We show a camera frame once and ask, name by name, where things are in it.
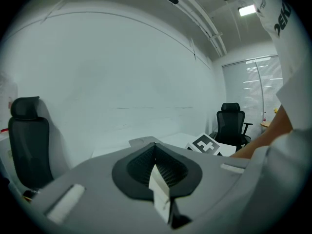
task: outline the window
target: window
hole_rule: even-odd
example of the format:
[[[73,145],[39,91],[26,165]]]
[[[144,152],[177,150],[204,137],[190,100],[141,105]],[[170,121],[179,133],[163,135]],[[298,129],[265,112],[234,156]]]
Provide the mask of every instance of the window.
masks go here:
[[[238,102],[245,112],[245,122],[253,123],[246,135],[252,139],[261,135],[263,114],[272,121],[279,109],[276,92],[283,85],[281,66],[277,56],[252,59],[223,66],[227,102]]]

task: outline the office chair headrest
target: office chair headrest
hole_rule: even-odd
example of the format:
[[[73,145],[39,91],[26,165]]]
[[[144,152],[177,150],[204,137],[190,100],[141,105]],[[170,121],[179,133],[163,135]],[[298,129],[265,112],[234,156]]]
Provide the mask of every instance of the office chair headrest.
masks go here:
[[[238,103],[224,103],[221,111],[240,111],[240,106]]]
[[[16,99],[11,107],[11,115],[15,119],[36,119],[38,118],[36,111],[36,102],[38,102],[39,96],[37,97],[25,97]]]

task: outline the ceiling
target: ceiling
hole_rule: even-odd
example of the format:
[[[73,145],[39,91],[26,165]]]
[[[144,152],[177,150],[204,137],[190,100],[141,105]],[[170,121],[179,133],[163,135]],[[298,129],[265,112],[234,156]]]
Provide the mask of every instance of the ceiling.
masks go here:
[[[271,40],[254,14],[241,17],[239,7],[253,4],[252,0],[196,0],[207,12],[219,32],[228,52],[249,44]],[[211,59],[218,58],[211,53]]]

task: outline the black office chair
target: black office chair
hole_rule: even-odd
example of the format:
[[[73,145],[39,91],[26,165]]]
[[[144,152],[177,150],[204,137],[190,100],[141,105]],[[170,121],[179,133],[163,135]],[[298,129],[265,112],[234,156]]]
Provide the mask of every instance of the black office chair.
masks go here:
[[[53,180],[49,165],[49,122],[38,117],[39,97],[16,99],[11,107],[9,136],[13,162],[21,183],[33,190]]]
[[[251,138],[245,134],[248,126],[253,124],[244,123],[245,113],[240,110],[238,103],[224,103],[216,116],[218,120],[216,141],[236,146],[236,151],[251,141]],[[243,124],[246,125],[244,134],[242,134]]]

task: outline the white wall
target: white wall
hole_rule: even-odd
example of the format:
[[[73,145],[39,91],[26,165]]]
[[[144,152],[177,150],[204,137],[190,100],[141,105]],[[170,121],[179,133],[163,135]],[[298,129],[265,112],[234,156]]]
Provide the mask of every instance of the white wall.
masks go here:
[[[214,74],[217,79],[217,93],[218,93],[218,109],[221,109],[223,103],[226,102],[226,89],[223,76],[222,66],[242,61],[245,59],[276,55],[276,48],[272,41],[264,41],[256,44],[247,45],[242,48],[230,51],[228,55],[221,57],[213,62]]]
[[[114,14],[127,11],[129,18],[77,11],[61,15],[73,10],[69,3],[1,47],[0,68],[17,83],[19,97],[43,101],[39,115],[51,125],[54,177],[89,159],[96,148],[142,136],[209,133],[215,122],[215,76],[204,58],[209,53],[196,45],[202,61],[195,60],[189,47],[190,36],[202,34],[198,27],[181,36],[183,31],[163,18],[145,19],[159,31],[130,19],[146,15],[136,9],[105,6]]]

